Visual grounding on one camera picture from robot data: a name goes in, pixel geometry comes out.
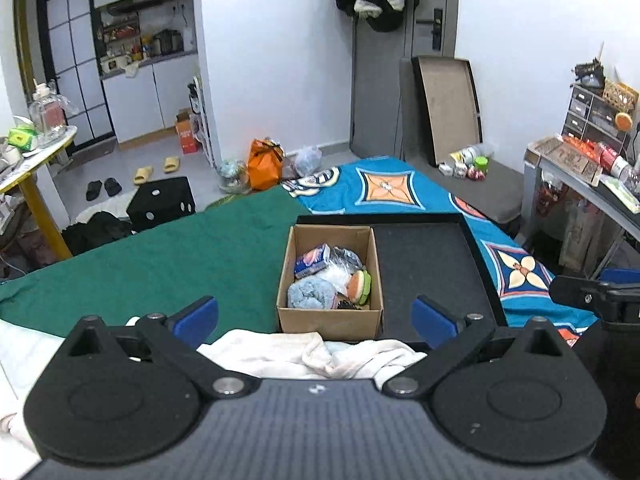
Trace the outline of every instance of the blue bedsheet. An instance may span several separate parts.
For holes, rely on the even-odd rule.
[[[571,339],[571,333],[580,333],[596,320],[589,312],[551,301],[548,286],[553,275],[542,264],[478,211],[396,158],[368,158],[283,186],[313,214],[462,213],[510,326],[545,316],[565,328],[563,335]]]

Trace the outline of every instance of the desk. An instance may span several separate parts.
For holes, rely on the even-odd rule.
[[[40,166],[49,162],[71,144],[77,130],[75,126],[69,126],[66,133],[56,142],[25,158],[7,176],[0,179],[0,193],[5,193],[15,186],[20,186],[20,190],[31,210],[31,214],[33,214],[38,223],[38,227],[60,260],[71,258],[72,254],[62,239],[62,235],[60,235],[49,209],[42,200],[38,186],[36,186],[34,174]]]
[[[629,211],[604,184],[598,184],[598,187],[591,187],[575,175],[562,170],[550,160],[540,156],[537,163],[529,160],[525,160],[524,163],[522,227],[515,239],[517,244],[524,246],[537,232],[540,225],[540,217],[536,214],[536,199],[538,189],[542,184],[542,171],[552,173],[553,176],[559,178],[567,184],[567,186],[577,191],[600,209],[605,215],[618,224],[622,230],[627,231],[633,238],[640,241],[640,214],[634,215]],[[610,259],[619,242],[620,239],[616,240],[603,262],[598,266],[596,272],[599,272],[603,264],[606,264]]]

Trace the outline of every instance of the orange plastic bag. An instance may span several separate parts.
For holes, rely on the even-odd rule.
[[[264,191],[275,186],[282,176],[282,148],[271,139],[254,139],[246,172],[253,189]]]

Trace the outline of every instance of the green blanket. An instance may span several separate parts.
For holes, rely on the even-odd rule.
[[[287,234],[305,212],[277,186],[158,226],[0,286],[0,318],[66,336],[86,314],[122,325],[211,295],[220,321],[208,342],[274,332]]]

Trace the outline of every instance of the yellow table leg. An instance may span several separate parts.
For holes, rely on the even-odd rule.
[[[62,235],[58,232],[56,223],[53,221],[46,204],[42,201],[40,190],[38,186],[36,186],[32,176],[28,176],[20,183],[20,190],[22,190],[24,199],[27,201],[27,205],[31,210],[31,214],[33,214],[33,217],[36,219],[38,227],[58,259],[62,261],[71,258],[73,255],[66,246]]]

